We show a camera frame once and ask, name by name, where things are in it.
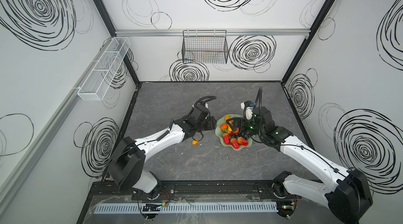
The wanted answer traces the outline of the fake strawberry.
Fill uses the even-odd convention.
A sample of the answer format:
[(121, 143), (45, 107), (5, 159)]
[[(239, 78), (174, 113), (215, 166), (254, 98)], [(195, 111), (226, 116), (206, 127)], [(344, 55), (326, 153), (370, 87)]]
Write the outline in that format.
[(247, 146), (247, 145), (249, 144), (249, 142), (248, 142), (245, 138), (243, 138), (243, 137), (239, 137), (239, 138), (237, 139), (237, 141), (238, 141), (238, 144), (239, 144), (239, 145), (242, 145), (242, 146)]
[(228, 133), (224, 133), (222, 135), (222, 140), (225, 144), (230, 144), (230, 135)]
[(238, 143), (237, 139), (232, 138), (230, 140), (230, 144), (235, 150), (239, 149), (239, 143)]

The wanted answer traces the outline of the light green wavy fruit bowl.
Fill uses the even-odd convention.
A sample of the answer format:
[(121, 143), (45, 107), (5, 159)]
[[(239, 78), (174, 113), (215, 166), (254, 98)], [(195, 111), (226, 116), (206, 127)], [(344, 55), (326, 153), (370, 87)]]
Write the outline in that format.
[(242, 149), (244, 149), (244, 148), (251, 147), (252, 144), (253, 144), (253, 139), (252, 139), (252, 137), (246, 138), (246, 141), (248, 142), (248, 144), (247, 144), (247, 145), (239, 144), (239, 148), (234, 148), (234, 147), (231, 145), (230, 142), (229, 142), (228, 144), (225, 143), (225, 141), (224, 141), (223, 138), (222, 138), (222, 136), (223, 136), (223, 134), (224, 134), (225, 132), (221, 129), (222, 124), (223, 124), (223, 123), (226, 123), (225, 117), (226, 117), (226, 116), (224, 116), (224, 117), (218, 119), (218, 121), (217, 121), (217, 123), (216, 123), (216, 126), (217, 126), (217, 127), (216, 127), (216, 130), (215, 130), (215, 135), (219, 138), (220, 144), (221, 144), (222, 146), (224, 146), (224, 147), (231, 148), (231, 149), (233, 149), (234, 151), (240, 151), (240, 150), (242, 150)]

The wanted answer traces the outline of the dark fake grape bunch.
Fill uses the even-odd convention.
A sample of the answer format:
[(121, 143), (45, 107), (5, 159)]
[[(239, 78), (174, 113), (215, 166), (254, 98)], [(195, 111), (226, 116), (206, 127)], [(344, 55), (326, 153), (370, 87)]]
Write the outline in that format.
[(248, 139), (252, 138), (253, 136), (254, 136), (254, 134), (251, 132), (241, 132), (241, 131), (233, 132), (233, 134), (232, 134), (232, 138), (234, 138), (234, 139), (244, 138), (245, 140), (248, 140)]

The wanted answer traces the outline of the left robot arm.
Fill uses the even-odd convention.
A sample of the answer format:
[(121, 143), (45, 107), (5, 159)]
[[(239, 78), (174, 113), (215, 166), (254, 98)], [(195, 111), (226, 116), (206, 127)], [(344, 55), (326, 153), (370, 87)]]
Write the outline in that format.
[(109, 173), (119, 190), (141, 190), (147, 198), (158, 198), (162, 183), (144, 164), (158, 152), (185, 140), (195, 140), (195, 134), (214, 130), (216, 120), (206, 102), (193, 105), (190, 112), (172, 120), (170, 126), (148, 137), (123, 139), (111, 154), (105, 172)]

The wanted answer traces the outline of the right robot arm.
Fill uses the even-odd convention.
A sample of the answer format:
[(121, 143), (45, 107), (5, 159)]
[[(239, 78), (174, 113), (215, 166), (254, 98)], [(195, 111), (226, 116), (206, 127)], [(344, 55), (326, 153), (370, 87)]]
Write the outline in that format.
[(277, 126), (271, 112), (255, 108), (254, 104), (242, 104), (243, 116), (227, 118), (233, 134), (250, 133), (260, 142), (293, 158), (319, 181), (306, 180), (284, 171), (272, 184), (279, 198), (298, 195), (327, 207), (345, 224), (357, 224), (372, 206), (373, 198), (366, 175), (356, 168), (345, 168), (319, 154), (288, 129)]

